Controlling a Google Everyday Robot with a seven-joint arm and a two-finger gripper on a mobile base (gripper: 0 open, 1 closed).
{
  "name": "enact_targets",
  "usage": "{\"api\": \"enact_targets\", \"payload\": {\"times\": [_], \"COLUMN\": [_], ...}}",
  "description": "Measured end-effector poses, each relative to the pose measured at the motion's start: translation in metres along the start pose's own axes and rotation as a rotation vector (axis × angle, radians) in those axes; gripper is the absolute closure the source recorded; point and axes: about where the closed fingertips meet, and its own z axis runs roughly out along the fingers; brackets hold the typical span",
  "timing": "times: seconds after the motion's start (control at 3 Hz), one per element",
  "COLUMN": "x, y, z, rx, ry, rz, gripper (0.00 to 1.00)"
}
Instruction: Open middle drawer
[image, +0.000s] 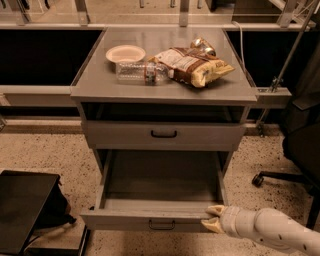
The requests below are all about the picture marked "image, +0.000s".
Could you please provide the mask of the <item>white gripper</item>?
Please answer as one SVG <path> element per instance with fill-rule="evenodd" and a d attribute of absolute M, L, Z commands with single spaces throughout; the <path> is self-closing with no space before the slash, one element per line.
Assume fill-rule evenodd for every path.
<path fill-rule="evenodd" d="M 253 238 L 256 235 L 254 228 L 255 211 L 246 210 L 237 206 L 213 205 L 206 209 L 213 217 L 202 220 L 202 225 L 208 230 L 235 238 Z"/>

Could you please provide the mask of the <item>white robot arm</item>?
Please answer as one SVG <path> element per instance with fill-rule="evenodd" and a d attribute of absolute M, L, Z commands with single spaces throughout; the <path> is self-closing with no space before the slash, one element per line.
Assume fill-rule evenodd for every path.
<path fill-rule="evenodd" d="M 246 238 L 283 253 L 300 251 L 320 256 L 320 233 L 302 226 L 286 214 L 272 208 L 258 211 L 237 206 L 215 205 L 206 209 L 212 218 L 202 225 L 210 231 L 234 238 Z"/>

